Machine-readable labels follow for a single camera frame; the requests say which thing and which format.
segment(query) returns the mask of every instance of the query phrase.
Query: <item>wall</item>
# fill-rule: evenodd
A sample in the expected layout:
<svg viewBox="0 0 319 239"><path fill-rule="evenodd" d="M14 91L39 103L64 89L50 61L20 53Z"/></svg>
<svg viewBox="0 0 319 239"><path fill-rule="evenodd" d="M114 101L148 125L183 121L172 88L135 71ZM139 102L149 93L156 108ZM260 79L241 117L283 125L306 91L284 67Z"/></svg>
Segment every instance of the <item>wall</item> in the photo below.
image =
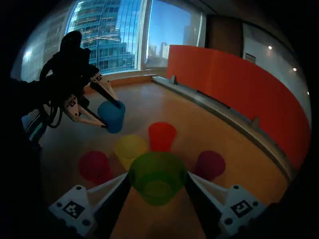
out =
<svg viewBox="0 0 319 239"><path fill-rule="evenodd" d="M242 56L242 23L231 18L207 16L206 48Z"/></svg>
<svg viewBox="0 0 319 239"><path fill-rule="evenodd" d="M250 120L299 169L307 155L311 131L295 96L267 71L240 57L218 50L171 45L166 77L199 90Z"/></svg>
<svg viewBox="0 0 319 239"><path fill-rule="evenodd" d="M243 24L243 35L243 58L245 53L256 57L256 65L268 71L292 92L305 111L311 127L308 88L298 62L281 43L255 27Z"/></svg>
<svg viewBox="0 0 319 239"><path fill-rule="evenodd" d="M215 11L216 15L228 16L260 26L280 39L288 48L292 46L275 21L267 16L254 0L201 0Z"/></svg>

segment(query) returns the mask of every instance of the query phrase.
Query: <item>white wall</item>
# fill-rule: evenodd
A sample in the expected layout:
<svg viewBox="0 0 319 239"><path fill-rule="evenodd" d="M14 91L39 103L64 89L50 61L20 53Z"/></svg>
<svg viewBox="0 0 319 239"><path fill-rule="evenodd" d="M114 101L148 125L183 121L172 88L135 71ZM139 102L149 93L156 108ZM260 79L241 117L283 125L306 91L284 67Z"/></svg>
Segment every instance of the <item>white wall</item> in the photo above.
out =
<svg viewBox="0 0 319 239"><path fill-rule="evenodd" d="M243 58L245 53L256 57L256 65L275 76L292 92L302 106L311 127L308 88L296 59L277 40L255 27L243 24L243 35Z"/></svg>

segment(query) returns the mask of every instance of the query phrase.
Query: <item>orange partition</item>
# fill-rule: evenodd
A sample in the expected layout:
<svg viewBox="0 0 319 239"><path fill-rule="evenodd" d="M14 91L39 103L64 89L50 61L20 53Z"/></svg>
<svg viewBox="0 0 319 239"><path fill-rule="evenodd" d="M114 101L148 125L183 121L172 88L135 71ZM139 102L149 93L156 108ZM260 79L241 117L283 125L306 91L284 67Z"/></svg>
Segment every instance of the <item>orange partition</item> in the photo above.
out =
<svg viewBox="0 0 319 239"><path fill-rule="evenodd" d="M274 76L237 56L214 49L171 45L166 77L228 105L260 128L299 169L311 132L295 96Z"/></svg>

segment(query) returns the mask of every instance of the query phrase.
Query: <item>floor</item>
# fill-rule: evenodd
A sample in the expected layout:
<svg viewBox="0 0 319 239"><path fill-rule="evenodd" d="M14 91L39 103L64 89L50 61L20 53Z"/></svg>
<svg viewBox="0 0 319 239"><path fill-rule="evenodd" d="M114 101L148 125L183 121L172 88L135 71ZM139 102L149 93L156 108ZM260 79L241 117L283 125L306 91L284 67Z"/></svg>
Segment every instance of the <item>floor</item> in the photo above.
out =
<svg viewBox="0 0 319 239"><path fill-rule="evenodd" d="M266 205L282 197L287 182L278 168L256 145L221 119L151 82L118 86L114 91L126 106L120 133L110 134L96 126L74 123L65 115L57 129L47 129L42 139L42 174L48 205L76 184L87 189L94 186L81 178L77 170L78 160L87 151L104 152L114 177L124 173L113 153L115 141L134 133L148 142L148 127L157 121L168 122L177 129L171 151L184 160L189 171L202 151L214 150L226 161L226 170L213 180L215 184L225 188L240 184ZM89 108L97 112L103 98L98 94L88 98ZM165 235L205 238L186 190L183 188L167 205L152 207L132 188L111 238Z"/></svg>

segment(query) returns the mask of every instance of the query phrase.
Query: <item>building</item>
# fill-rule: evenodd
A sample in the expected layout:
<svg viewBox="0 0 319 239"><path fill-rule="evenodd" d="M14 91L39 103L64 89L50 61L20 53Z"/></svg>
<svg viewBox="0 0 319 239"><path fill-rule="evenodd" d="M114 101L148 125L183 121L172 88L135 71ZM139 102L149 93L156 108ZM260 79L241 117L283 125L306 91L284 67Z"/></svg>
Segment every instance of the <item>building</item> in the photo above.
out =
<svg viewBox="0 0 319 239"><path fill-rule="evenodd" d="M168 59L169 45L164 45L162 50L162 57Z"/></svg>
<svg viewBox="0 0 319 239"><path fill-rule="evenodd" d="M163 50L164 50L165 46L168 46L168 44L166 42L162 42L161 43L161 49L159 50L159 56L160 57L163 57Z"/></svg>
<svg viewBox="0 0 319 239"><path fill-rule="evenodd" d="M84 0L75 6L67 32L82 33L82 47L91 50L90 64L101 73L137 68L140 4L140 0Z"/></svg>
<svg viewBox="0 0 319 239"><path fill-rule="evenodd" d="M157 46L155 46L155 45L148 46L148 57L156 56L156 48L157 48Z"/></svg>

